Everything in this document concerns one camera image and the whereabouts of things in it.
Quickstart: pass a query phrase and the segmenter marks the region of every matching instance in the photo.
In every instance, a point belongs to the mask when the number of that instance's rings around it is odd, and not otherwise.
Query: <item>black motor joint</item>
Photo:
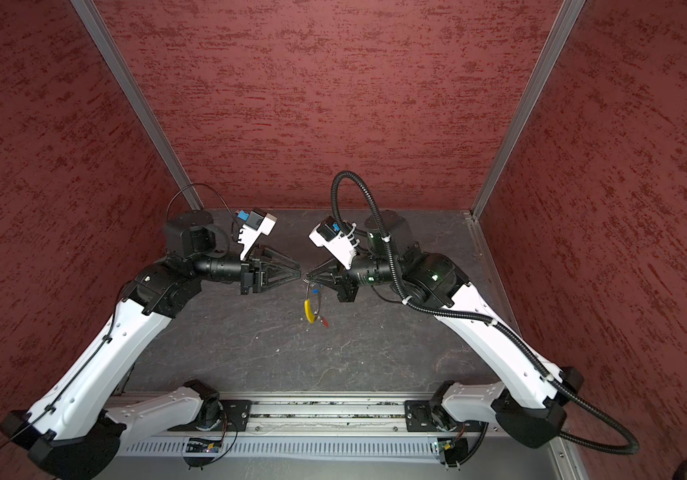
[[[426,306],[453,306],[453,294],[469,277],[445,255],[422,252],[413,238],[407,220],[392,210],[381,212],[383,224],[389,231],[392,249],[396,254],[399,271],[407,293],[414,302]],[[331,259],[308,274],[311,282],[320,283],[335,290],[340,302],[354,302],[359,286],[392,284],[387,245],[373,216],[363,225],[367,247],[352,259],[347,270],[340,262]]]
[[[203,280],[240,282],[240,293],[262,293],[300,278],[300,264],[269,246],[255,245],[244,260],[230,250],[229,235],[206,210],[185,212],[166,222],[166,256],[147,266],[122,293],[144,313],[175,317],[202,291]]]

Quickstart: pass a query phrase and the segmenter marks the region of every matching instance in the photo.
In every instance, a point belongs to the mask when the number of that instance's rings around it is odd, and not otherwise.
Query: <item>black joint housing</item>
[[[455,380],[444,381],[443,384],[439,386],[439,389],[437,389],[436,392],[434,392],[432,398],[429,400],[429,408],[431,409],[432,423],[439,430],[445,432],[451,432],[458,426],[458,423],[445,410],[445,407],[442,406],[442,401],[445,394],[447,393],[448,389],[451,386],[453,386],[454,383]]]
[[[245,220],[245,225],[250,226],[253,230],[258,230],[264,218],[266,218],[266,212],[260,208],[253,208],[253,211],[248,215],[248,219]]]
[[[538,448],[559,435],[567,413],[555,400],[547,400],[546,408],[523,408],[509,390],[493,400],[495,420],[506,433],[522,445]]]
[[[317,227],[317,233],[322,235],[322,238],[324,238],[326,242],[331,241],[340,233],[340,226],[338,230],[336,230],[336,227],[334,226],[335,223],[336,220],[334,220],[332,216],[328,215]]]

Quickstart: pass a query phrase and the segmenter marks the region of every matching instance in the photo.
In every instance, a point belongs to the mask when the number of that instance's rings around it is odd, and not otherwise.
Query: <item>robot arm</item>
[[[266,223],[269,215],[261,216]],[[54,387],[0,425],[38,467],[58,478],[93,478],[120,447],[173,426],[195,422],[204,431],[222,426],[218,393],[197,380],[132,408],[103,406],[149,342],[201,291],[203,280],[240,282],[240,292],[247,294],[300,278],[297,262],[253,246],[257,235],[246,240],[250,245],[242,254],[216,250],[217,236],[226,245],[228,237],[207,211],[187,212],[168,221],[164,231],[165,258],[127,285],[115,314]]]
[[[353,302],[360,285],[391,284],[404,305],[434,315],[464,339],[501,379],[489,386],[445,382],[429,402],[430,414],[425,418],[430,417],[434,426],[445,432],[453,430],[458,422],[495,421],[511,437],[531,448],[562,436],[602,452],[636,453],[639,444],[631,432],[577,396],[583,384],[577,370],[560,369],[527,345],[451,259],[421,251],[406,220],[392,211],[379,211],[356,174],[341,172],[334,180],[334,214],[338,212],[335,192],[342,178],[352,179],[363,190],[373,215],[365,220],[364,230],[349,230],[339,217],[328,217],[314,228],[310,239],[328,248],[335,258],[312,270],[309,281],[335,290],[340,302]],[[367,238],[367,248],[351,241],[355,234]],[[350,250],[345,248],[344,240],[349,240]],[[444,315],[444,310],[453,315]],[[614,428],[626,438],[627,445],[600,444],[563,432],[567,418],[563,407],[568,401],[578,403]]]
[[[485,302],[479,291],[469,282],[469,277],[451,259],[442,254],[423,252],[403,217],[390,210],[380,213],[390,233],[389,240],[395,250],[399,271],[411,300],[435,309],[481,313],[491,317],[493,322],[500,323],[511,334],[517,335]],[[315,244],[320,243],[336,256],[335,259],[310,272],[310,282],[336,290],[341,302],[353,302],[361,285],[393,282],[385,244],[372,216],[364,223],[367,254],[356,254],[352,250],[351,259],[347,263],[340,259],[340,242],[348,242],[347,237],[334,230],[332,225],[335,225],[335,221],[328,217],[317,225],[310,235],[312,240],[318,239]],[[486,387],[486,390],[495,392],[494,396],[480,395],[478,387],[462,386],[453,382],[444,386],[442,407],[452,421],[496,420],[503,428],[511,427],[509,434],[512,437],[530,446],[540,446],[556,435],[565,421],[565,412],[561,409],[564,402],[560,403],[561,398],[557,389],[543,381],[530,360],[506,335],[484,322],[440,315],[435,315],[435,318],[466,341],[502,381],[502,385]],[[555,379],[563,380],[565,373],[557,365],[532,348],[530,350]],[[579,375],[574,370],[571,370],[570,381],[572,389],[580,387]],[[506,400],[499,402],[501,412],[497,412],[494,406],[499,398]],[[517,410],[517,414],[513,422],[507,422],[506,412],[512,409]],[[532,421],[530,413],[549,420]],[[448,418],[445,425],[440,427],[451,428],[452,426],[447,424],[449,421],[451,420]],[[524,436],[518,436],[517,431],[521,429],[518,426],[531,422],[535,425],[528,426]]]

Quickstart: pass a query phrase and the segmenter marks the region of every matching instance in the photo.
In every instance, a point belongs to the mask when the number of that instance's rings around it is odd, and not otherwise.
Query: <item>vented metal panel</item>
[[[228,448],[234,437],[226,437]],[[207,457],[221,452],[186,453],[188,437],[150,437],[128,447],[118,456]],[[432,462],[435,456],[435,437],[263,437],[238,438],[229,457],[314,458],[330,460],[394,460],[399,462]]]

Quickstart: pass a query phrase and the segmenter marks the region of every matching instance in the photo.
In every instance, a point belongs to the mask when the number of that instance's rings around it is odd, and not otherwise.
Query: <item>gray table surface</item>
[[[308,239],[326,210],[272,210],[274,231],[259,243],[301,263],[304,273],[329,253]],[[498,308],[462,212],[400,210],[421,248],[445,254]],[[362,224],[364,210],[343,212]],[[227,216],[218,214],[220,225]],[[396,298],[388,286],[379,291]],[[442,381],[494,382],[492,370],[452,330],[432,316],[378,299],[361,288],[339,303],[324,289],[330,323],[304,318],[306,284],[299,280],[261,294],[238,285],[202,283],[202,293],[141,354],[125,390],[167,391],[200,379],[222,392],[431,392]]]

